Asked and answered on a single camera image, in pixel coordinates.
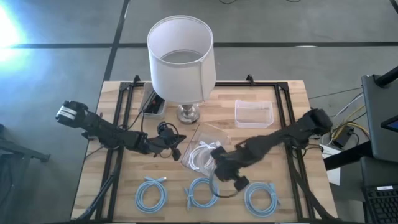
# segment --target chrome lamp base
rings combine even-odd
[[[177,107],[177,118],[183,124],[193,124],[197,122],[200,118],[199,105],[179,105]]]

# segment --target wooden tabletop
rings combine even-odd
[[[307,92],[303,81],[287,81],[294,108],[294,115],[299,119],[310,109]],[[103,113],[103,118],[112,122],[120,82],[104,82],[99,98],[97,113]],[[132,108],[130,110],[130,122],[138,114],[141,105],[143,88],[134,89]],[[274,123],[266,129],[236,128],[234,124],[234,105],[236,100],[244,101],[271,101],[274,111]],[[184,125],[177,120],[175,110],[177,105],[169,103],[165,119],[178,128],[181,134],[187,135],[183,143],[179,145],[182,155],[187,148],[198,124]],[[251,136],[270,134],[281,128],[279,114],[276,105],[274,89],[270,87],[215,87],[210,98],[200,104],[200,123],[207,123],[226,131],[231,138],[231,145],[226,146],[227,151],[232,150],[232,145]],[[120,123],[123,120],[124,108],[121,110]],[[156,136],[156,126],[161,120],[145,119],[144,131],[149,137]],[[132,128],[139,129],[140,119]],[[91,141],[88,151],[92,152],[100,146],[99,142]],[[84,163],[81,179],[73,207],[72,218],[81,215],[85,208],[92,202],[101,185],[101,178],[106,158],[106,150],[103,149],[90,156]],[[308,150],[304,158],[307,169],[310,188],[319,202],[326,210],[337,217],[335,204],[331,194],[326,169],[320,150]],[[296,221],[292,185],[290,183],[289,170],[285,149],[282,146],[273,147],[265,158],[253,166],[240,169],[250,182],[272,182],[275,184],[280,205],[275,214],[267,218],[258,218],[246,210],[243,201],[243,192],[233,198],[219,198],[211,208],[192,207],[187,210],[187,196],[184,187],[189,188],[191,182],[201,174],[186,168],[180,161],[173,161],[170,157],[153,158],[151,155],[142,155],[136,152],[124,151],[121,175],[118,187],[118,196],[114,211],[114,222],[287,222]],[[146,214],[140,212],[135,206],[135,193],[143,181],[149,176],[154,179],[166,177],[163,185],[167,189],[168,199],[163,209],[157,213]],[[230,194],[234,191],[233,183],[218,182],[221,194]],[[147,206],[152,206],[159,200],[159,190],[151,187],[144,196]],[[207,203],[211,193],[207,185],[199,185],[195,191],[195,199],[199,203]],[[305,201],[301,194],[303,210],[306,211]],[[270,204],[270,198],[264,192],[258,191],[253,195],[253,204],[260,208],[266,208]],[[108,209],[109,193],[106,196],[104,211]]]

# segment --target cable bundle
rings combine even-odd
[[[219,142],[206,144],[205,142],[200,141],[199,146],[196,147],[189,155],[189,166],[193,170],[200,171],[202,174],[209,176],[210,172],[215,168],[214,159],[210,155],[210,152],[220,145],[221,144]]]
[[[260,210],[256,208],[252,202],[251,202],[251,196],[256,190],[265,190],[266,192],[269,193],[271,197],[271,204],[269,205],[268,208],[264,210]],[[275,210],[277,204],[279,204],[278,201],[278,196],[276,195],[275,192],[275,187],[274,184],[264,184],[260,182],[256,182],[251,184],[244,192],[244,204],[246,208],[255,216],[257,217],[268,217],[272,215]]]
[[[136,192],[136,207],[138,210],[145,213],[155,213],[158,212],[167,201],[167,191],[166,188],[161,184],[166,180],[166,177],[159,178],[157,180],[145,177],[145,182],[142,183]],[[144,205],[144,194],[148,187],[155,185],[160,191],[160,200],[153,207],[147,207]]]
[[[191,203],[194,206],[198,207],[198,208],[209,208],[209,207],[213,206],[217,202],[218,197],[213,195],[213,194],[212,194],[211,200],[208,203],[204,204],[204,205],[199,204],[195,200],[195,198],[193,197],[193,193],[195,191],[195,187],[197,187],[198,184],[202,184],[202,183],[209,184],[209,178],[204,178],[204,177],[196,178],[192,182],[191,186],[189,187],[189,190],[186,189],[186,188],[184,189],[186,195],[188,196],[188,198],[187,198],[188,199],[188,202],[187,202],[187,209],[188,210],[191,208]],[[217,184],[214,184],[214,189],[217,191],[217,193],[219,193]]]

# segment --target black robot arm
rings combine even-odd
[[[85,130],[81,135],[85,138],[96,136],[98,141],[108,149],[125,147],[141,154],[160,154],[164,149],[171,149],[175,161],[180,159],[181,153],[177,149],[186,136],[175,134],[168,124],[162,122],[157,127],[158,136],[148,138],[147,133],[129,131],[111,124],[96,113],[88,111],[88,107],[76,101],[65,101],[58,111],[57,121],[71,128]]]
[[[216,161],[214,174],[221,181],[234,180],[234,186],[239,192],[249,184],[245,176],[239,176],[240,168],[262,160],[272,147],[280,143],[290,144],[296,148],[305,148],[310,136],[326,134],[332,126],[333,123],[322,109],[312,109],[296,123],[284,129],[267,136],[251,137],[235,145],[235,151],[226,152],[222,147],[213,150],[211,156]]]

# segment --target gray floor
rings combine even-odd
[[[9,40],[12,32],[6,32],[0,41],[111,43],[122,4],[123,0],[0,0],[0,21],[5,12],[19,35]],[[174,14],[203,19],[216,42],[398,41],[398,14],[388,0],[238,0],[229,6],[217,0],[132,0],[121,42],[145,42],[155,22]],[[14,223],[69,219],[87,141],[80,130],[58,124],[54,116],[63,100],[81,101],[95,110],[110,51],[0,49],[0,123],[15,142],[52,155],[48,163],[35,161],[29,167]],[[217,48],[215,55],[219,80],[242,80],[247,74],[258,80],[305,80],[311,105],[334,115],[360,90],[322,95],[360,87],[362,75],[395,67],[398,47]],[[140,75],[150,80],[148,63],[146,49],[119,49],[110,79]],[[366,126],[366,118],[358,122]],[[351,185],[359,180],[352,184],[353,175],[360,179],[353,172],[342,177],[349,187],[333,191],[339,216],[361,221],[358,204],[342,196],[355,189]]]

